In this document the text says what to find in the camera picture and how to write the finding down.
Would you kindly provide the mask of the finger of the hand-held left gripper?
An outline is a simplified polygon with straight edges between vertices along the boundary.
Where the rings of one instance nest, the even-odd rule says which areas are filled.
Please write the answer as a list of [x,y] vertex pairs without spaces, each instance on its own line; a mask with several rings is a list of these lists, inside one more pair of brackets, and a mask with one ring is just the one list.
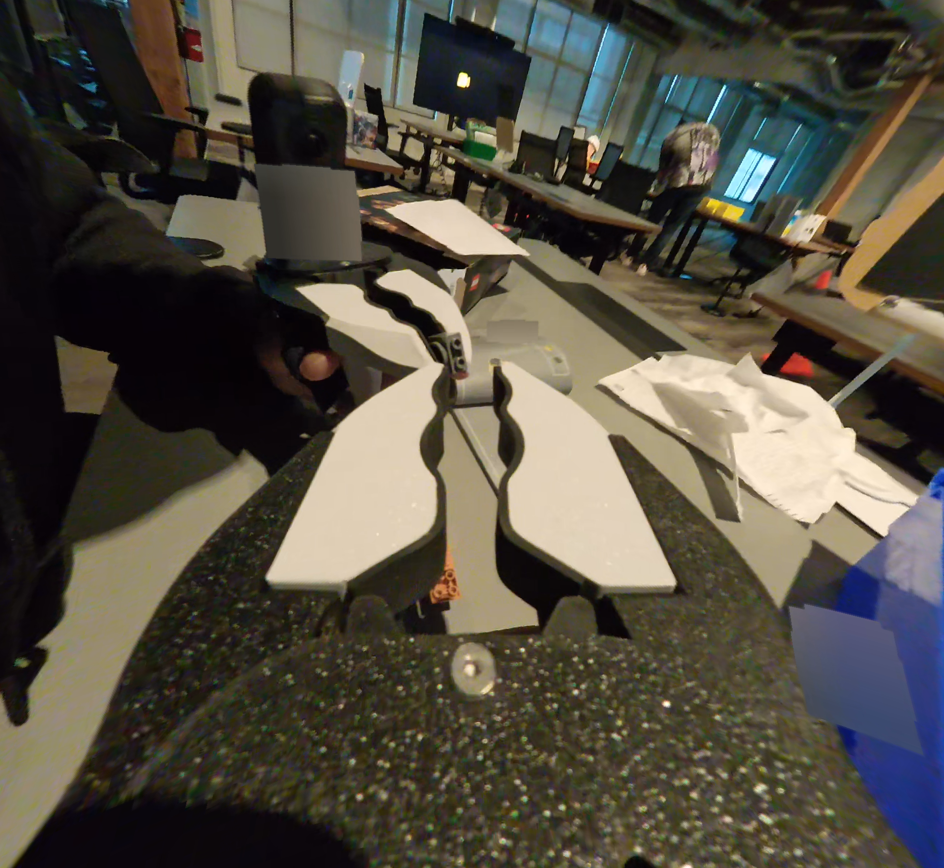
[[374,279],[367,289],[367,300],[418,332],[430,355],[427,337],[441,332],[460,333],[466,344],[470,371],[473,357],[470,332],[447,289],[413,270],[398,270]]
[[367,300],[367,289],[348,283],[299,282],[294,286],[294,304],[322,321],[329,349],[347,369],[362,366],[401,378],[428,366],[442,366],[418,332]]

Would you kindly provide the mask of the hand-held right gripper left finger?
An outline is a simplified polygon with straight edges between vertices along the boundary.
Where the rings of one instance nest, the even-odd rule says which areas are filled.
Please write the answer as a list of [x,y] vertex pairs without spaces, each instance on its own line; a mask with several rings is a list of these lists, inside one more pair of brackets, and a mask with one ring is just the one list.
[[339,597],[424,597],[445,562],[443,422],[452,380],[414,371],[333,431],[266,582]]

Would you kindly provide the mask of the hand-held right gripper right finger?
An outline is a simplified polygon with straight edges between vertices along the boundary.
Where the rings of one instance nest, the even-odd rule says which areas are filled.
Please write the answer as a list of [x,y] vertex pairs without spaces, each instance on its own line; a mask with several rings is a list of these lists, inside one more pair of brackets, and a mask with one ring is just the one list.
[[511,361],[493,369],[499,527],[595,597],[671,594],[675,577],[606,429]]

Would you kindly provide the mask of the small dark grey toy brick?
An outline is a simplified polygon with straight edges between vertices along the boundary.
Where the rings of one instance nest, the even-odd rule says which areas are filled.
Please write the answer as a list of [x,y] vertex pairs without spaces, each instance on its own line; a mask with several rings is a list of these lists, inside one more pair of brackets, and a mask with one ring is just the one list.
[[441,332],[427,337],[427,344],[433,358],[444,366],[455,380],[468,377],[469,357],[466,344],[458,332]]

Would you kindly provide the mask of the blue plastic bin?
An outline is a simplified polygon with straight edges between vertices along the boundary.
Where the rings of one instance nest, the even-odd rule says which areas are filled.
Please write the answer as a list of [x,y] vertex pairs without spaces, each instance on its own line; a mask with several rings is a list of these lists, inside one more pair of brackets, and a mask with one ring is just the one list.
[[939,471],[886,537],[850,568],[838,611],[894,637],[918,749],[837,730],[877,806],[920,866],[943,862],[942,498]]

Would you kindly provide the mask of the grey desk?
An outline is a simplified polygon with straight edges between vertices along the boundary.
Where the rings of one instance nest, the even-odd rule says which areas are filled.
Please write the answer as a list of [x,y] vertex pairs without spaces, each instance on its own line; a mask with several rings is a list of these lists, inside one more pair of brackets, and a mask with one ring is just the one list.
[[[526,241],[529,268],[514,265],[503,291],[469,318],[530,319],[571,361],[572,397],[610,432],[624,436],[735,547],[777,606],[797,576],[830,580],[807,568],[842,570],[878,536],[843,508],[802,525],[743,491],[741,520],[721,472],[649,420],[598,390],[599,379],[638,357],[577,306],[558,284],[580,284],[699,355],[714,353],[677,325],[563,254]],[[28,723],[2,722],[2,866],[12,866],[40,831],[78,774],[105,718],[132,647],[160,601],[201,544],[266,484],[253,458],[236,459],[208,434],[163,434],[146,426],[112,392],[66,519],[76,542],[65,618],[48,641]]]

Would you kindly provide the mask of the open cardboard toy box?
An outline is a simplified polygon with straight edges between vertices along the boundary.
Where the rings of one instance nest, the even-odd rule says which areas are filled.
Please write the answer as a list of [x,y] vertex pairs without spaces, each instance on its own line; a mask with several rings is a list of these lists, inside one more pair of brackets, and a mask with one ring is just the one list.
[[463,314],[530,254],[513,228],[493,225],[453,199],[422,199],[406,190],[358,190],[365,239],[399,249],[441,272]]

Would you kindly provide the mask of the black office chair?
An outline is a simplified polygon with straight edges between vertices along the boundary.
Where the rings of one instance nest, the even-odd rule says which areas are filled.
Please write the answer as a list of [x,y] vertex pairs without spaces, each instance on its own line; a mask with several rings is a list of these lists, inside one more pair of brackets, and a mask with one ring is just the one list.
[[385,153],[390,144],[390,125],[385,114],[383,91],[379,87],[364,83],[363,94],[367,113],[377,117],[377,133],[372,149]]
[[208,110],[186,102],[183,119],[164,110],[118,7],[107,0],[60,1],[112,105],[118,139],[152,165],[143,174],[117,174],[121,189],[134,199],[167,204],[183,195],[235,200],[243,169],[206,158]]

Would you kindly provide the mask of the orange toy brick assembly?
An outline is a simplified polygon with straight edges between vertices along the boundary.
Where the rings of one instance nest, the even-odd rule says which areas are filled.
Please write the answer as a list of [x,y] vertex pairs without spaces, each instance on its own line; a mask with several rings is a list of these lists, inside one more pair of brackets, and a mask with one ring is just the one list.
[[433,606],[447,607],[451,603],[461,599],[462,594],[459,589],[458,576],[454,557],[450,548],[445,549],[442,574],[432,587],[429,600]]

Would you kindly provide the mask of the long office table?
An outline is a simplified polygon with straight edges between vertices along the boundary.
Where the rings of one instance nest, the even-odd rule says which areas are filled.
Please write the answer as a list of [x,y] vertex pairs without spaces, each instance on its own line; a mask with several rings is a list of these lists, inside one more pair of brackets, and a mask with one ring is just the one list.
[[452,199],[465,203],[474,183],[498,187],[507,200],[506,224],[520,228],[525,236],[542,237],[573,260],[588,260],[589,270],[597,275],[620,256],[629,238],[654,237],[659,231],[654,223],[581,190],[515,174],[501,162],[466,154],[454,132],[404,118],[399,128],[402,149],[408,140],[423,146],[422,159],[400,153],[401,165],[418,167],[423,183],[429,180],[431,154],[440,154],[442,165],[452,170]]

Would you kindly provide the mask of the crumpled white paper bags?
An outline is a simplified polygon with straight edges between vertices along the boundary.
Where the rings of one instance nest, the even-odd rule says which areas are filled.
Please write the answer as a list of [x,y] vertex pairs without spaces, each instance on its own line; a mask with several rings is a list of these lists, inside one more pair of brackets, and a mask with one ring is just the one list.
[[883,537],[918,498],[859,452],[853,429],[815,390],[763,374],[750,356],[651,357],[598,386],[797,522],[839,507]]

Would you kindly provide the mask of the large black monitor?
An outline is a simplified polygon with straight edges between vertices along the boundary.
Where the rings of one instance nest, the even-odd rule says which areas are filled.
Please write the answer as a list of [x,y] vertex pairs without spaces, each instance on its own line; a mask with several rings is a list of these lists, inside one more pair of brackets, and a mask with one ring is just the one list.
[[515,120],[531,57],[513,39],[482,26],[427,13],[420,35],[412,103],[452,119],[495,126]]

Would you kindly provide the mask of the wood-edged office table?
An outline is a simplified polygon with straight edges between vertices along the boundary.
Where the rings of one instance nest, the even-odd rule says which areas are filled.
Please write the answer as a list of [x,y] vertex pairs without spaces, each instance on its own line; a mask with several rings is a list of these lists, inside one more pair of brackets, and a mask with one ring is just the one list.
[[[891,351],[911,331],[838,297],[820,292],[792,291],[758,294],[755,301],[784,319],[773,337],[773,347],[761,365],[763,373],[779,375],[794,355],[808,358],[838,373],[836,348],[873,362]],[[885,365],[891,373],[938,395],[943,394],[943,344],[926,334],[914,339]]]

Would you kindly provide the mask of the person's black jacket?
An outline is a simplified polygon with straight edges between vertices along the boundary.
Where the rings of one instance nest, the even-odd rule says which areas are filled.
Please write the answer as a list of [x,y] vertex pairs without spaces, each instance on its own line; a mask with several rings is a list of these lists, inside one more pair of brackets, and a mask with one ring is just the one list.
[[48,660],[43,646],[65,614],[72,553],[61,535],[64,507],[57,477],[41,488],[38,517],[1,454],[1,697],[6,719],[30,719],[30,691]]

